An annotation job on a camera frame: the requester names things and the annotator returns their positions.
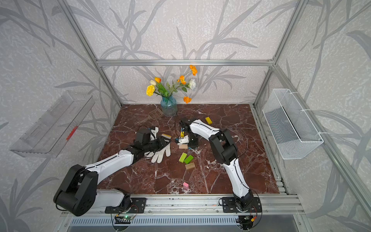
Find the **small yellow block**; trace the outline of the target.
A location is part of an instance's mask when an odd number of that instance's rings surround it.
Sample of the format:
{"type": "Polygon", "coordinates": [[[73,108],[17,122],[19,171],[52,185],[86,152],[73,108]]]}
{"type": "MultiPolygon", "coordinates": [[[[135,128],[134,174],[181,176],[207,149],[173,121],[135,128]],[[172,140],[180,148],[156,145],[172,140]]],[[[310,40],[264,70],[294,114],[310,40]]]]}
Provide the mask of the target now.
{"type": "Polygon", "coordinates": [[[206,122],[207,122],[209,125],[211,125],[211,124],[213,123],[212,120],[211,120],[209,117],[206,117],[205,120],[206,120],[206,122]]]}

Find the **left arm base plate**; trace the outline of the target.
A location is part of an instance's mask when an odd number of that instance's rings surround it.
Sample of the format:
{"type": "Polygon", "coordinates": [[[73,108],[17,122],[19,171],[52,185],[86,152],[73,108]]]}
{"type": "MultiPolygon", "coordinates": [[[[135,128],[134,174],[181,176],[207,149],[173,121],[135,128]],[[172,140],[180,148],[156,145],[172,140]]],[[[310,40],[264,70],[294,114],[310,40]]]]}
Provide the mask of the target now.
{"type": "Polygon", "coordinates": [[[143,214],[146,207],[146,198],[127,198],[116,207],[108,206],[105,209],[106,214],[120,214],[120,213],[129,213],[129,214],[143,214]]]}

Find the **light wood block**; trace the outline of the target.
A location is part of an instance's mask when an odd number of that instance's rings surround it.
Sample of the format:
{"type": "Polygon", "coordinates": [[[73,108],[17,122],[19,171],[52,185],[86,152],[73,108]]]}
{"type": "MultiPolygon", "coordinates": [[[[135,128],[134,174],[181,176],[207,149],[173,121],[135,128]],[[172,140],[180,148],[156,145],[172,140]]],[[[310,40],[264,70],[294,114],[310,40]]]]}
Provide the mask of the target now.
{"type": "Polygon", "coordinates": [[[188,144],[180,144],[179,148],[180,149],[188,149],[188,144]]]}

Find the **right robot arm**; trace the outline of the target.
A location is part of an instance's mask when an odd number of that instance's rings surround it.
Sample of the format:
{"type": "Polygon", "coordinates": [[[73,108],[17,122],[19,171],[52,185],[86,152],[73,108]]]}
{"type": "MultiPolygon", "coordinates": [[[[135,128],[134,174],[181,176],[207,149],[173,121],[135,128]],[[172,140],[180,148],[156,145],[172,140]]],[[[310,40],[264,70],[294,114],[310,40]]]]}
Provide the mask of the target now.
{"type": "Polygon", "coordinates": [[[227,129],[214,128],[199,119],[180,120],[180,125],[189,134],[206,139],[211,146],[218,163],[225,168],[232,184],[233,196],[239,211],[245,212],[250,207],[254,195],[246,183],[238,159],[238,148],[227,129]]]}

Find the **lime green block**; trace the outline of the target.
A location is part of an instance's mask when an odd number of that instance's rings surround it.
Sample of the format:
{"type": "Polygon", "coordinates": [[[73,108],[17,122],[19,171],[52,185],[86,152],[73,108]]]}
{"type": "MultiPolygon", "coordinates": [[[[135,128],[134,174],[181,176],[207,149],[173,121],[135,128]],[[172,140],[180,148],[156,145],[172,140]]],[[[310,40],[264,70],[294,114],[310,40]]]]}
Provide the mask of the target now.
{"type": "Polygon", "coordinates": [[[183,163],[185,159],[187,158],[187,153],[182,153],[181,157],[179,158],[179,162],[183,163]]]}

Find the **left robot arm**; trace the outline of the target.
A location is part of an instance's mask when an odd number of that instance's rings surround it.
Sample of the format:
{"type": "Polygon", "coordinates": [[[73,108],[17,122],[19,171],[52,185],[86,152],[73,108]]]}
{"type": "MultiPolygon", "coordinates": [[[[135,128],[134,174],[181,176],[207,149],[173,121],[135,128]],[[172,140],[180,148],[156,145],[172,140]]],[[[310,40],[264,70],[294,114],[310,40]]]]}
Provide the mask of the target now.
{"type": "Polygon", "coordinates": [[[130,194],[119,189],[98,189],[98,185],[145,155],[165,149],[170,143],[171,137],[159,135],[157,127],[144,128],[136,132],[133,144],[118,153],[86,166],[74,165],[68,170],[54,196],[56,208],[75,216],[100,207],[127,210],[131,203],[130,194]]]}

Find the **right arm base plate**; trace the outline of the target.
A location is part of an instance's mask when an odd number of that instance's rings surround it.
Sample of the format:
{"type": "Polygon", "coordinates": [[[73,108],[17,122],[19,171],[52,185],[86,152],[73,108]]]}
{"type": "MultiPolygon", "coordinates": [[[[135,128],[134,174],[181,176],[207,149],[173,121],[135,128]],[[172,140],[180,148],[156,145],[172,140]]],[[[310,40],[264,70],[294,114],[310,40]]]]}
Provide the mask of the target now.
{"type": "Polygon", "coordinates": [[[262,204],[259,197],[253,197],[250,203],[244,203],[234,197],[222,197],[221,206],[224,213],[261,213],[262,204]]]}

